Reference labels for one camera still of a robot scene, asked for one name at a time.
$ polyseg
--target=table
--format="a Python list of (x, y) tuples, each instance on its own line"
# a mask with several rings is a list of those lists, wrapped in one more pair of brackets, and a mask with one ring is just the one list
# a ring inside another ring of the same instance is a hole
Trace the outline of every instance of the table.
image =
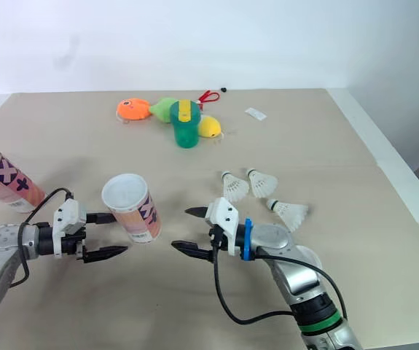
[[(364, 348), (418, 342), (419, 226), (329, 94), (229, 90), (205, 105), (224, 138), (201, 139), (194, 149), (178, 148), (172, 127), (157, 118), (123, 125), (114, 115), (124, 98), (199, 95), (14, 94), (0, 108), (1, 152), (47, 192), (68, 187), (88, 210), (103, 211), (107, 179), (134, 172), (148, 182), (163, 223), (155, 242), (107, 261), (30, 262), (30, 279), (0, 305), (0, 349), (303, 349), (292, 318), (232, 323), (217, 300), (212, 266), (170, 245), (207, 242), (208, 226), (184, 210), (222, 194), (220, 171), (242, 176), (247, 167), (279, 178), (278, 199), (310, 205), (294, 238), (318, 253), (339, 285)], [(245, 114), (250, 106), (267, 119)], [(60, 202), (37, 221), (51, 222)], [(252, 196), (236, 206), (241, 218), (281, 222)], [(22, 219), (0, 203), (0, 224)], [(91, 249), (130, 244), (117, 224), (87, 232)], [(286, 308), (263, 262), (220, 260), (222, 289), (238, 316)]]

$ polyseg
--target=white backdrop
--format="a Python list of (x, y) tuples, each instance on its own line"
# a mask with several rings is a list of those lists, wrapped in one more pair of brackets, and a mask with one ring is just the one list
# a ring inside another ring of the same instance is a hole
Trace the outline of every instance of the white backdrop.
[(419, 164), (419, 0), (0, 0), (0, 93), (351, 87)]

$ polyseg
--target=white table edge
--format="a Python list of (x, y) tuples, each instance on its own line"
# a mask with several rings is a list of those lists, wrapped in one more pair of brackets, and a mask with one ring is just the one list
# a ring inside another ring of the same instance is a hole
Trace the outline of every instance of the white table edge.
[(419, 224), (419, 179), (346, 88), (326, 89)]

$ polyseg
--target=paper cup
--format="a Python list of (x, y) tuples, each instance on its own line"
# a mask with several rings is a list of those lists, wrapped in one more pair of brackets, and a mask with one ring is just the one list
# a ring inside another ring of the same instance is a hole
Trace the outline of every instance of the paper cup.
[(102, 189), (102, 201), (136, 243), (159, 236), (161, 224), (144, 179), (136, 174), (112, 177)]
[(0, 153), (0, 201), (20, 213), (33, 211), (45, 193)]

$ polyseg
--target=black cable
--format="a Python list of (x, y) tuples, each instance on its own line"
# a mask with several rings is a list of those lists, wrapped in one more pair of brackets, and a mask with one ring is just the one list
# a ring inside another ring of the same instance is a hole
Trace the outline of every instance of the black cable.
[(44, 198), (44, 200), (41, 203), (39, 203), (39, 205), (31, 212), (31, 214), (29, 214), (26, 220), (20, 224), (20, 227), (18, 228), (17, 244), (18, 254), (20, 255), (20, 261), (21, 265), (23, 266), (23, 270), (25, 271), (25, 276), (21, 280), (10, 284), (10, 288), (22, 284), (29, 277), (29, 268), (28, 263), (26, 262), (25, 248), (23, 246), (23, 230), (25, 226), (29, 224), (31, 219), (33, 219), (34, 215), (37, 214), (37, 212), (45, 205), (45, 203), (47, 203), (55, 194), (59, 193), (60, 191), (65, 191), (65, 200), (73, 198), (73, 194), (70, 192), (70, 190), (66, 189), (65, 187), (60, 187), (56, 190), (53, 190), (46, 198)]
[(217, 261), (218, 252), (219, 250), (216, 247), (214, 247), (214, 250), (213, 250), (214, 281), (216, 283), (217, 297), (219, 298), (219, 301), (221, 302), (222, 308), (224, 309), (225, 313), (228, 315), (228, 317), (231, 318), (232, 321), (238, 324), (252, 324), (252, 323), (261, 321), (262, 319), (266, 319), (272, 316), (281, 316), (281, 315), (293, 316), (293, 313), (291, 311), (271, 311), (271, 312), (267, 312), (266, 314), (252, 317), (250, 319), (239, 319), (238, 317), (236, 317), (236, 315), (234, 315), (231, 312), (231, 310), (225, 303), (224, 296), (222, 295), (221, 286), (219, 283), (219, 266), (218, 266), (218, 261)]
[(345, 307), (345, 302), (343, 301), (342, 293), (340, 293), (339, 287), (335, 284), (335, 282), (332, 279), (332, 277), (329, 276), (324, 271), (322, 271), (320, 268), (317, 268), (314, 265), (308, 264), (307, 262), (303, 262), (303, 261), (297, 260), (297, 259), (291, 259), (289, 257), (277, 257), (277, 256), (266, 255), (266, 254), (256, 254), (256, 255), (254, 255), (254, 259), (285, 261), (287, 263), (293, 263), (293, 264), (305, 266), (306, 268), (310, 268), (311, 270), (319, 273), (320, 275), (322, 275), (331, 284), (332, 288), (334, 288), (334, 291), (337, 294), (337, 297), (339, 298), (339, 302), (340, 302), (340, 307), (342, 309), (343, 318), (344, 319), (348, 319), (347, 309)]

